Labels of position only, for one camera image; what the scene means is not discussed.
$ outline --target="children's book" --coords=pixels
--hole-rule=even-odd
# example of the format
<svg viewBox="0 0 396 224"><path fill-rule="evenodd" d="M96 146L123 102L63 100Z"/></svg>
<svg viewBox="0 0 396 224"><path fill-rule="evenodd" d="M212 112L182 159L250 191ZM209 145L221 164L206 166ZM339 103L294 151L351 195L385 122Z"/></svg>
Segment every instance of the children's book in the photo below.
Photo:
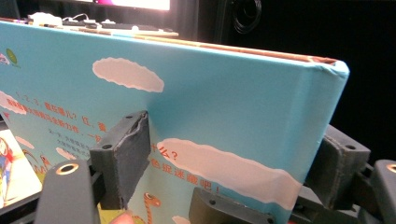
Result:
<svg viewBox="0 0 396 224"><path fill-rule="evenodd" d="M0 208L41 190L41 183L9 129L0 129Z"/></svg>
<svg viewBox="0 0 396 224"><path fill-rule="evenodd" d="M2 21L0 58L1 115L39 176L148 111L136 223L190 223L194 188L286 223L349 73L327 58Z"/></svg>

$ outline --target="cartoon illustration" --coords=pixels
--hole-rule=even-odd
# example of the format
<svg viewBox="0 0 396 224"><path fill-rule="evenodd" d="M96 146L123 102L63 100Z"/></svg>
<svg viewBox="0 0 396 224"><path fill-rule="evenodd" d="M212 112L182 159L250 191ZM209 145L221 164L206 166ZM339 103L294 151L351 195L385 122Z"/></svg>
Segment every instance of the cartoon illustration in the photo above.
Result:
<svg viewBox="0 0 396 224"><path fill-rule="evenodd" d="M4 63L4 64L9 64L9 60L7 59L7 57L0 53L0 63Z"/></svg>
<svg viewBox="0 0 396 224"><path fill-rule="evenodd" d="M278 203L288 210L293 208L302 186L284 170L273 169L212 146L167 138L158 143L157 148L175 151L176 160L164 158L180 169L260 202Z"/></svg>
<svg viewBox="0 0 396 224"><path fill-rule="evenodd" d="M23 108L19 108L18 106L15 106L17 103L18 101L14 99L12 96L6 94L3 91L0 91L0 106L2 106L5 109L11 110L17 114L26 115L26 111L23 110Z"/></svg>
<svg viewBox="0 0 396 224"><path fill-rule="evenodd" d="M68 160L75 160L76 159L75 156L73 156L72 154L70 154L68 151L64 150L61 147L57 147L56 151L59 153L59 155L67 158Z"/></svg>
<svg viewBox="0 0 396 224"><path fill-rule="evenodd" d="M11 49L6 49L6 53L8 58L13 62L13 63L18 63L17 56L15 56L14 52L12 52Z"/></svg>
<svg viewBox="0 0 396 224"><path fill-rule="evenodd" d="M7 186L13 161L12 150L5 139L0 137L0 208L6 201Z"/></svg>
<svg viewBox="0 0 396 224"><path fill-rule="evenodd" d="M30 149L34 149L35 148L35 146L33 146L28 140L23 139L22 137L15 136L15 140L17 140L17 142L23 144L24 146L29 147Z"/></svg>
<svg viewBox="0 0 396 224"><path fill-rule="evenodd" d="M149 194L149 193L145 193L144 194L144 200L145 200L145 206L146 206L146 211L148 214L148 222L146 223L143 218L141 218L140 216L133 216L134 219L134 223L135 224L152 224L152 215L151 215L151 206L154 207L159 207L161 206L161 201L156 198L154 195Z"/></svg>
<svg viewBox="0 0 396 224"><path fill-rule="evenodd" d="M51 164L50 164L49 160L44 155L40 155L40 159L41 159L43 165L37 166L38 165L38 160L35 158L35 156L32 153L30 153L26 149L23 149L22 152L23 152L23 154L26 157L30 156L35 161L36 164L32 164L32 163L30 163L30 164L32 165L32 167L33 167L33 169L34 169L34 171L35 171L35 173L37 175L38 174L42 174L43 175L43 174L45 174L48 171L48 169L51 166Z"/></svg>
<svg viewBox="0 0 396 224"><path fill-rule="evenodd" d="M126 59L106 58L96 61L92 71L108 82L141 91L163 91L163 80L157 74L138 63Z"/></svg>

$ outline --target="finger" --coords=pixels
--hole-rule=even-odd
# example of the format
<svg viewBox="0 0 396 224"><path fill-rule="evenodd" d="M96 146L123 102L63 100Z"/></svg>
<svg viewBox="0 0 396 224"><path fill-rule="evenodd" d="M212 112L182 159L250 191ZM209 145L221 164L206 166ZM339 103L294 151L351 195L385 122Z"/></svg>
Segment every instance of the finger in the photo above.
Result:
<svg viewBox="0 0 396 224"><path fill-rule="evenodd" d="M134 220L132 219L132 212L125 211L121 215L114 218L110 224L134 224Z"/></svg>

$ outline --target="monitor screen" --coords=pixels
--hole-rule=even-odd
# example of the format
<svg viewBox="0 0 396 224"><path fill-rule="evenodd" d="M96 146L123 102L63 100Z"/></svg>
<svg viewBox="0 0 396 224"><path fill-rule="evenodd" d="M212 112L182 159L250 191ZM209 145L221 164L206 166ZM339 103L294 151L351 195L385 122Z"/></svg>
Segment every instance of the monitor screen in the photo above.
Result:
<svg viewBox="0 0 396 224"><path fill-rule="evenodd" d="M170 0L94 0L99 5L169 10Z"/></svg>

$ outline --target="light blue book cover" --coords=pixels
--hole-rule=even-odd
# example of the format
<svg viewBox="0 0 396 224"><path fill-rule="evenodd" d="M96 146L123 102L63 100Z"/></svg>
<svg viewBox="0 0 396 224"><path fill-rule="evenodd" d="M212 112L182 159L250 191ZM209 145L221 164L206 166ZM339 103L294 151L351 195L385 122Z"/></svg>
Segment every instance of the light blue book cover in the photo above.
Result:
<svg viewBox="0 0 396 224"><path fill-rule="evenodd" d="M0 22L1 115L43 175L88 159L123 116L147 110L152 152L129 202L136 222L190 223L199 187L286 223L347 66L186 43Z"/></svg>

